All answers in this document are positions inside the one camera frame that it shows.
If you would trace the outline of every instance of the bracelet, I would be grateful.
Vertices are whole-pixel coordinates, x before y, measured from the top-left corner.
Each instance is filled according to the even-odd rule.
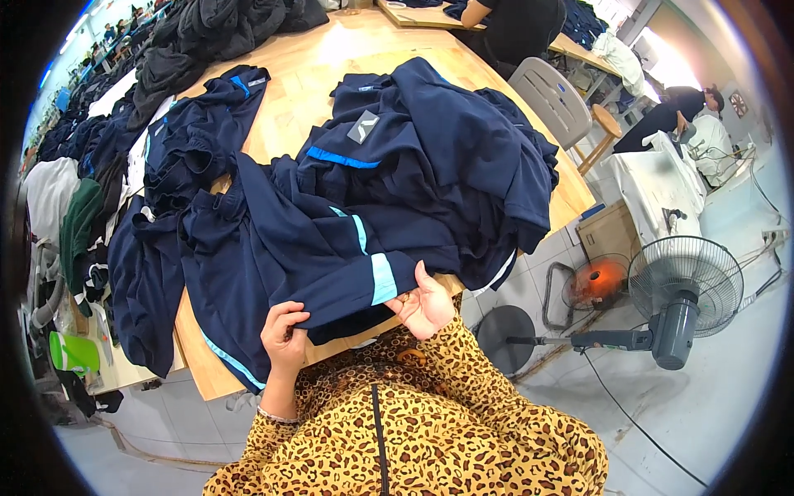
[[[300,422],[300,419],[298,418],[282,418],[282,417],[277,417],[276,415],[272,415],[264,411],[261,406],[257,406],[256,409],[259,410],[259,413],[263,417],[272,420],[274,422],[279,422],[280,424],[298,424]]]

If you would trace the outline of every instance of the fluorescent light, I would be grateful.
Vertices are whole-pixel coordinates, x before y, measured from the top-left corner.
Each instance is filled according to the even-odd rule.
[[[75,39],[74,37],[72,37],[71,39],[70,39],[70,38],[67,38],[67,39],[66,39],[66,43],[64,43],[64,46],[62,46],[62,47],[60,48],[60,52],[58,52],[58,53],[59,53],[59,54],[61,54],[61,55],[63,55],[63,54],[64,54],[64,52],[66,52],[66,49],[67,49],[67,48],[69,48],[69,45],[71,44],[71,42],[72,42],[72,41],[74,41],[74,39]]]
[[[86,21],[86,19],[88,19],[88,14],[87,13],[85,13],[80,18],[80,20],[77,21],[77,24],[75,24],[75,27],[71,29],[71,31],[69,32],[68,35],[66,35],[66,39],[67,40],[71,41],[72,39],[74,39],[74,37],[77,35],[77,30],[80,28],[81,25],[83,25],[83,23]]]
[[[41,83],[39,84],[39,89],[44,87],[44,81],[47,80],[47,77],[49,76],[50,72],[52,72],[52,69],[47,69],[47,72],[44,73],[44,77],[41,78]]]

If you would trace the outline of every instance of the zipper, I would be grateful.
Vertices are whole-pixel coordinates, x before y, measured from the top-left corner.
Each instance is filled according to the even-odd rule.
[[[380,424],[380,406],[378,404],[378,385],[372,384],[372,412],[375,415],[375,433],[378,436],[378,451],[380,453],[380,496],[389,495],[389,467],[386,460],[386,443],[384,442],[384,427]]]

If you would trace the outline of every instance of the power strip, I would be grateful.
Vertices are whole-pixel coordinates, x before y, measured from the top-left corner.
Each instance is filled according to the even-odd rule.
[[[779,248],[783,246],[783,243],[786,242],[789,236],[791,236],[791,231],[788,229],[761,231],[761,238],[764,240],[764,245],[769,248]]]

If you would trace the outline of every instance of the green garment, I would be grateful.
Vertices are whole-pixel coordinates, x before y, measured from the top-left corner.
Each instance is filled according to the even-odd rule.
[[[88,236],[91,222],[102,209],[102,188],[93,179],[82,179],[72,195],[69,208],[60,226],[60,270],[66,287],[73,296],[83,294],[84,274],[79,274],[76,261],[88,253]],[[77,307],[86,317],[91,316],[88,302],[82,300]]]

